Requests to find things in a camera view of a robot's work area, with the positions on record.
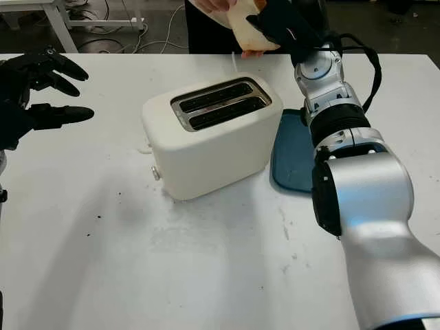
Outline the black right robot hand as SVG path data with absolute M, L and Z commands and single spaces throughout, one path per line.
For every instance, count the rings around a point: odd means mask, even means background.
M 268 1 L 246 20 L 284 49 L 321 47 L 328 29 L 324 1 Z

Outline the person's right hand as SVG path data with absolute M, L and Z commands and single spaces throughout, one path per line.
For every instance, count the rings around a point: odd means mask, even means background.
M 235 0 L 195 0 L 192 4 L 207 17 L 224 28 L 231 29 L 226 12 L 237 2 Z

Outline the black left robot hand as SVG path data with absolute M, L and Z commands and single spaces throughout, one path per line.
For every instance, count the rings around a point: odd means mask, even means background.
M 30 92 L 51 87 L 68 96 L 78 97 L 79 90 L 64 76 L 86 81 L 88 73 L 68 57 L 47 47 L 26 53 L 1 64 L 1 124 L 13 132 L 59 129 L 64 124 L 93 118 L 86 107 L 53 107 L 48 103 L 29 105 Z

